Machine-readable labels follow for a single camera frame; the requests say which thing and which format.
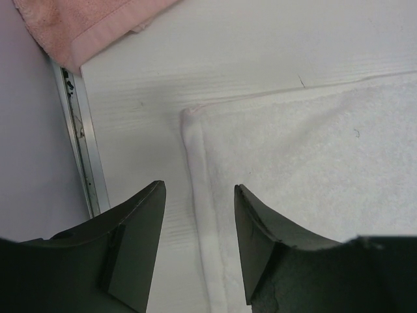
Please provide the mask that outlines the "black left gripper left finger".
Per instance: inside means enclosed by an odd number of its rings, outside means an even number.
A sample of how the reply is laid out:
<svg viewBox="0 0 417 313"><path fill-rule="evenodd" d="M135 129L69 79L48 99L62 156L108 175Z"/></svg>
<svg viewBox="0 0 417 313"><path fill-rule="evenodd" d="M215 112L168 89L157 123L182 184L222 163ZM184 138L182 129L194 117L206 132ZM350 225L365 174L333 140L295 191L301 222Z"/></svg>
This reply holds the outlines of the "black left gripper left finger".
<svg viewBox="0 0 417 313"><path fill-rule="evenodd" d="M50 239L2 239L1 311L145 312L165 200L154 181Z"/></svg>

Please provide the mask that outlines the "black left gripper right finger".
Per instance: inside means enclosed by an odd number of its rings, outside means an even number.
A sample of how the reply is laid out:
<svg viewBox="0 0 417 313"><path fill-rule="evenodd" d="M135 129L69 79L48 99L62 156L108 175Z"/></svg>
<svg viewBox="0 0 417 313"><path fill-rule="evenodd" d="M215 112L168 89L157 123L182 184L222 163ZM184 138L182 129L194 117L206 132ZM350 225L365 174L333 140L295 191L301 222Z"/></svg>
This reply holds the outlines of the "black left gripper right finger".
<svg viewBox="0 0 417 313"><path fill-rule="evenodd" d="M253 312L415 312L416 238L309 231L235 187L235 224Z"/></svg>

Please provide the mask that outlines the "white towel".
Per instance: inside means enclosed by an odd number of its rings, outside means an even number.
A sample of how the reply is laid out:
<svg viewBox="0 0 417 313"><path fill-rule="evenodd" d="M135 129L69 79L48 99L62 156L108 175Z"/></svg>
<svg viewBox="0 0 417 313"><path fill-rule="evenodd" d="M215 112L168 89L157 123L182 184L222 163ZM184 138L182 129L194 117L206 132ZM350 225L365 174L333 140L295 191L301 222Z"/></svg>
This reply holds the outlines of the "white towel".
<svg viewBox="0 0 417 313"><path fill-rule="evenodd" d="M233 189L335 241L416 233L416 75L207 104L181 132L212 312L248 312Z"/></svg>

